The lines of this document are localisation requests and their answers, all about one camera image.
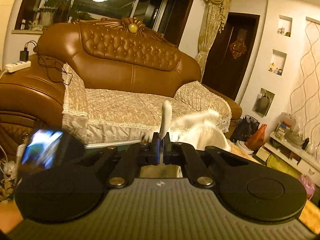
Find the white high-top shoe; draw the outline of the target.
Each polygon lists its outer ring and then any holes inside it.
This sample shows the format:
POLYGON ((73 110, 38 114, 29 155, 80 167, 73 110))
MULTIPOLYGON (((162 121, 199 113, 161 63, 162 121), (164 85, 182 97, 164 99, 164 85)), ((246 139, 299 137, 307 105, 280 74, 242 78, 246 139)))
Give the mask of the white high-top shoe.
MULTIPOLYGON (((197 150, 204 150, 207 146, 216 146, 222 150, 230 151, 224 133, 218 128, 216 122, 219 114, 214 110, 184 115, 178 119, 171 119, 168 130, 172 142, 185 142, 197 150)), ((144 132, 142 139, 150 142, 155 132, 160 128, 144 132)))

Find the white shoelace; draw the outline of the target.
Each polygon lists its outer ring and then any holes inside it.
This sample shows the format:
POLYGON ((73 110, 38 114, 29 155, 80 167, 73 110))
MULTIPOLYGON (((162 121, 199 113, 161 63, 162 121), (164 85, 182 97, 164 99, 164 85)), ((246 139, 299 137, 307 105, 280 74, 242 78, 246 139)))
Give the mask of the white shoelace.
POLYGON ((167 153, 171 153, 171 141, 168 130, 172 119, 172 105, 166 100, 162 105, 162 120, 159 131, 159 161, 166 164, 167 153))

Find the beige lace sofa cover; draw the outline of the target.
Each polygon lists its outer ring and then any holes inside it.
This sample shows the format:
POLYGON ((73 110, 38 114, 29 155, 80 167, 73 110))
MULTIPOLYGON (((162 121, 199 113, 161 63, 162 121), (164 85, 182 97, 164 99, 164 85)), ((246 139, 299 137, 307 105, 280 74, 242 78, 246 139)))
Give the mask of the beige lace sofa cover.
POLYGON ((144 132, 160 128, 162 105, 172 105, 173 119, 184 115, 214 110, 219 114, 217 126, 228 132, 232 112, 222 97, 210 92, 198 81, 183 85, 169 98, 155 94, 108 89, 89 89, 68 64, 73 74, 65 85, 62 127, 84 144, 139 140, 144 132))

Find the black bag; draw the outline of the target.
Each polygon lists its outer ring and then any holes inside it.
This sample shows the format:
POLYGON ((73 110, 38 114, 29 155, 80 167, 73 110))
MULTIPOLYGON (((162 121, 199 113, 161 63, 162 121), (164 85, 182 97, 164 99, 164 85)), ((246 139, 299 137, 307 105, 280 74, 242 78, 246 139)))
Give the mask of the black bag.
POLYGON ((245 115, 237 124, 230 140, 232 142, 248 140, 258 130, 259 125, 260 122, 256 118, 245 115))

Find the orange plastic bag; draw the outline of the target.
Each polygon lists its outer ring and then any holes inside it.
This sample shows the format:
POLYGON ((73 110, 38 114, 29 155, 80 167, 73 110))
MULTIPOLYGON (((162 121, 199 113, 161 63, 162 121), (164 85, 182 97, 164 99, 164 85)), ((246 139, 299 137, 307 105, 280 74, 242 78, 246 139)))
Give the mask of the orange plastic bag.
POLYGON ((249 150, 256 151, 263 145, 266 128, 267 124, 262 124, 261 127, 245 142, 245 146, 249 150))

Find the dark wooden door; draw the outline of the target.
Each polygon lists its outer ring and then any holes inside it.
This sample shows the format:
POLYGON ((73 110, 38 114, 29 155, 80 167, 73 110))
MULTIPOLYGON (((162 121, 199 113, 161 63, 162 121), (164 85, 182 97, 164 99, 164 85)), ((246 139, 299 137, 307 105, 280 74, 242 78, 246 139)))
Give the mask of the dark wooden door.
POLYGON ((202 83, 235 100, 255 42, 260 16, 230 12, 207 56, 202 83))

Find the white tv cabinet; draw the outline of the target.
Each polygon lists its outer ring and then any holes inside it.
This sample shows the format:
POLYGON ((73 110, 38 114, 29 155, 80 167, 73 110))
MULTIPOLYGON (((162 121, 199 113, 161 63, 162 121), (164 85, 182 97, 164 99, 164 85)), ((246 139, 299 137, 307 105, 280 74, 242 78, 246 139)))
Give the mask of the white tv cabinet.
POLYGON ((319 186, 319 143, 304 137, 297 120, 287 113, 281 113, 275 130, 255 157, 285 173, 306 175, 319 186))

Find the brown leather sofa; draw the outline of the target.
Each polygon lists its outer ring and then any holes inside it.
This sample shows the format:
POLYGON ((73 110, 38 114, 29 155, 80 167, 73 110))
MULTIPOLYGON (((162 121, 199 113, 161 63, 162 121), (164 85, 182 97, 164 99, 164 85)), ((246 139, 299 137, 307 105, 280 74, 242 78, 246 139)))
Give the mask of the brown leather sofa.
MULTIPOLYGON (((173 97, 184 84, 200 79, 200 66, 161 35, 133 18, 57 23, 38 40, 39 54, 69 64, 86 88, 173 97)), ((64 84, 53 83, 33 52, 31 67, 1 77, 1 150, 16 155, 34 126, 62 125, 64 84)), ((49 70, 53 80, 62 74, 49 70)))

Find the pink plastic stool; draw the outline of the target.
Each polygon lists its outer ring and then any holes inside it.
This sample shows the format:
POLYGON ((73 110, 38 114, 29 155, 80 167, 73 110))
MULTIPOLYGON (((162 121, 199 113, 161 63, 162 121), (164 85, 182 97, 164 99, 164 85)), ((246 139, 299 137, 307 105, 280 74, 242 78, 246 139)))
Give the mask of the pink plastic stool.
POLYGON ((307 193, 308 200, 310 200, 313 197, 314 192, 316 191, 315 183, 309 176, 304 174, 301 174, 298 177, 298 180, 304 186, 304 189, 306 190, 306 193, 307 193))

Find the white power strip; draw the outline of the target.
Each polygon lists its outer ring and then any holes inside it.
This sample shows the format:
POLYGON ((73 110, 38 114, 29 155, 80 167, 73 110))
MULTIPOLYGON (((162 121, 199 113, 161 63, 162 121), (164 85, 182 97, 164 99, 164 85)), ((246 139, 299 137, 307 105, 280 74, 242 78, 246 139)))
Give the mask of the white power strip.
POLYGON ((6 64, 4 69, 8 73, 14 73, 16 71, 23 70, 29 67, 31 67, 30 61, 17 61, 17 62, 6 64))

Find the window with dark glass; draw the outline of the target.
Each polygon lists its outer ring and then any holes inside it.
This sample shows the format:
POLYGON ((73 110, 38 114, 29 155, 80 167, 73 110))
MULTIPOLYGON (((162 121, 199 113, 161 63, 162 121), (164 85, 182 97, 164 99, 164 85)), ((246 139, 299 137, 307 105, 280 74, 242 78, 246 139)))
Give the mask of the window with dark glass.
POLYGON ((22 0, 16 30, 41 31, 54 23, 134 17, 180 43, 193 0, 22 0))

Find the gold fringed curtain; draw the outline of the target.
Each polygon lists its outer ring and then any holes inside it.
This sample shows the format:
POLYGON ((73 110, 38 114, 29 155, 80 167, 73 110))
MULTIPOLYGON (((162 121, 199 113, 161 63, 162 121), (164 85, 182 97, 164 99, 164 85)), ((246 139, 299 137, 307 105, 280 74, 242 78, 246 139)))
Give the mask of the gold fringed curtain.
POLYGON ((223 31, 232 0, 194 0, 178 48, 193 57, 204 75, 209 51, 223 31))

